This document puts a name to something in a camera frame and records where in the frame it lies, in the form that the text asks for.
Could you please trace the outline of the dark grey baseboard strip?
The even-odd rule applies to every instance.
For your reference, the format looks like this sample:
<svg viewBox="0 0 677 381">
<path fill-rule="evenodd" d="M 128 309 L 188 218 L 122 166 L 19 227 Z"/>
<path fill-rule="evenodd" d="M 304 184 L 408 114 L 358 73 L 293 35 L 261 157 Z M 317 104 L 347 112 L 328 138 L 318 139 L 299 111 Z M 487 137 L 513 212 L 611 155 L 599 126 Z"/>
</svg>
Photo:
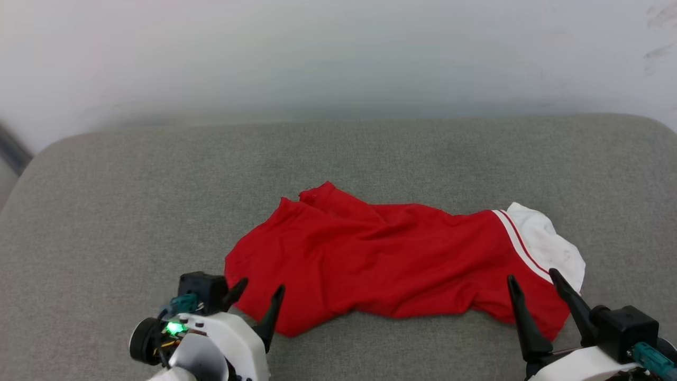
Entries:
<svg viewBox="0 0 677 381">
<path fill-rule="evenodd" d="M 0 157 L 17 176 L 22 176 L 34 158 L 2 123 L 0 123 Z"/>
</svg>

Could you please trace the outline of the grey fabric sofa seat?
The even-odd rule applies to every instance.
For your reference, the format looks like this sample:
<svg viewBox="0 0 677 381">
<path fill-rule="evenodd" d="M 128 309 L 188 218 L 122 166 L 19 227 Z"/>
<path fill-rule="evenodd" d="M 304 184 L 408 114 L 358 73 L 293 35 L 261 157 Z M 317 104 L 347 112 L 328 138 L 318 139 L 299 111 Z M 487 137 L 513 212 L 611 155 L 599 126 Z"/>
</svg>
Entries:
<svg viewBox="0 0 677 381">
<path fill-rule="evenodd" d="M 0 211 L 0 381 L 145 381 L 138 323 L 281 197 L 546 214 L 588 304 L 633 305 L 677 345 L 677 133 L 633 115 L 154 127 L 39 152 Z"/>
</svg>

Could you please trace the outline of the red and white basketball jersey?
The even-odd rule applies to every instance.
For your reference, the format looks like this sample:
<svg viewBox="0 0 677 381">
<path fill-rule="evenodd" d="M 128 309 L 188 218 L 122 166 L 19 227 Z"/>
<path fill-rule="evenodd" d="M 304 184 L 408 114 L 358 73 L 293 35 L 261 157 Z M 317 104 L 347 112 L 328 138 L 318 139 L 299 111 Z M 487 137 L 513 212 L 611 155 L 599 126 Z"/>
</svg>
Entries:
<svg viewBox="0 0 677 381">
<path fill-rule="evenodd" d="M 224 275 L 248 286 L 237 308 L 261 319 L 286 288 L 276 330 L 296 336 L 352 311 L 387 318 L 486 313 L 515 322 L 513 275 L 542 335 L 553 340 L 569 309 L 551 268 L 579 292 L 585 262 L 537 210 L 448 214 L 421 204 L 369 204 L 324 183 L 282 198 L 225 257 Z"/>
</svg>

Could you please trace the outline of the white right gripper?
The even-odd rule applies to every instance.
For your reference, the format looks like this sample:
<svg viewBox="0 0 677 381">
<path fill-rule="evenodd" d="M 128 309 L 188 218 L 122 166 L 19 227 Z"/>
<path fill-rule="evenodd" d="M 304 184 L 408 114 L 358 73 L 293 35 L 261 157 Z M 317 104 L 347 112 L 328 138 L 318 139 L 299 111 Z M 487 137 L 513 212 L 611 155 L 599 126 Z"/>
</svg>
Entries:
<svg viewBox="0 0 677 381">
<path fill-rule="evenodd" d="M 644 374 L 644 357 L 630 350 L 618 362 L 597 345 L 598 328 L 590 320 L 591 308 L 556 268 L 548 271 L 557 294 L 565 301 L 581 336 L 584 348 L 552 352 L 552 344 L 541 333 L 526 305 L 526 297 L 514 275 L 507 285 L 518 341 L 526 361 L 526 381 L 631 381 Z"/>
</svg>

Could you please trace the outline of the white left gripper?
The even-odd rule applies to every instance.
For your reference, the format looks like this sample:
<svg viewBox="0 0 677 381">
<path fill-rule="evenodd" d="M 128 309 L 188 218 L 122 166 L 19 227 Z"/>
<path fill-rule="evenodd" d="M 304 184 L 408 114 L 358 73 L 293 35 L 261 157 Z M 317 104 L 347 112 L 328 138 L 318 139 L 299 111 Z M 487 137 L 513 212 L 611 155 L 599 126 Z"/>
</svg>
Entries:
<svg viewBox="0 0 677 381">
<path fill-rule="evenodd" d="M 266 353 L 275 333 L 285 285 L 273 293 L 269 308 L 256 325 L 227 313 L 244 293 L 248 278 L 230 287 L 222 298 L 225 313 L 201 316 L 181 313 L 179 320 L 189 329 L 176 349 L 176 366 L 199 381 L 269 381 Z"/>
</svg>

